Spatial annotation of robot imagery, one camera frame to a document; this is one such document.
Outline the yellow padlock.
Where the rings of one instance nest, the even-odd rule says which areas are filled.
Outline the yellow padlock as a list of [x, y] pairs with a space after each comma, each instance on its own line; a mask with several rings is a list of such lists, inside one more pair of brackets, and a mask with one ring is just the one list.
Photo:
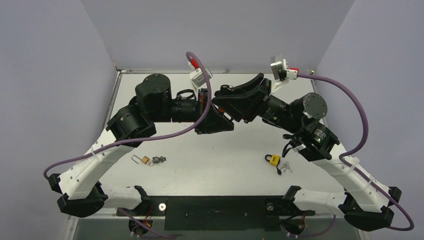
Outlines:
[[281, 157], [279, 155], [266, 154], [264, 156], [264, 160], [276, 168], [276, 172], [278, 175], [282, 174], [281, 170], [279, 169], [279, 163], [281, 161]]

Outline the silver keys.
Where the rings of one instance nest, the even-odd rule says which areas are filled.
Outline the silver keys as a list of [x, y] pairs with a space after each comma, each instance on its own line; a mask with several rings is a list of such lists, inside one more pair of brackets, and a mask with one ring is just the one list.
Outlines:
[[286, 172], [292, 173], [292, 169], [290, 166], [290, 163], [288, 161], [285, 161], [284, 163], [281, 164], [281, 166], [277, 167], [277, 174], [278, 175], [282, 175], [283, 173]]

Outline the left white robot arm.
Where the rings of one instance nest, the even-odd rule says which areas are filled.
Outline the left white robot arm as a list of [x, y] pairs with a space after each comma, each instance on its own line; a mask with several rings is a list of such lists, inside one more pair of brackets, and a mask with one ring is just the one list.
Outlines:
[[91, 216], [103, 208], [117, 208], [143, 215], [150, 199], [138, 185], [113, 187], [100, 178], [143, 142], [158, 140], [156, 123], [191, 123], [197, 134], [232, 131], [234, 123], [209, 103], [205, 88], [191, 97], [172, 97], [171, 81], [164, 74], [151, 74], [135, 87], [135, 96], [106, 124], [87, 154], [73, 161], [73, 166], [47, 180], [60, 193], [59, 210], [78, 218]]

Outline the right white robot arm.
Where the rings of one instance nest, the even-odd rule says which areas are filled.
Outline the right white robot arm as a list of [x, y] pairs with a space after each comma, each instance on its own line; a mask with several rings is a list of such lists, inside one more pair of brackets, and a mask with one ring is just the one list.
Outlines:
[[346, 150], [338, 137], [320, 120], [327, 114], [322, 96], [310, 92], [290, 103], [271, 92], [271, 81], [258, 74], [238, 86], [222, 85], [212, 103], [236, 121], [256, 117], [286, 131], [283, 152], [294, 151], [320, 167], [342, 187], [341, 192], [322, 192], [291, 186], [282, 199], [289, 213], [316, 212], [343, 217], [350, 225], [367, 232], [390, 228], [401, 191], [373, 178]]

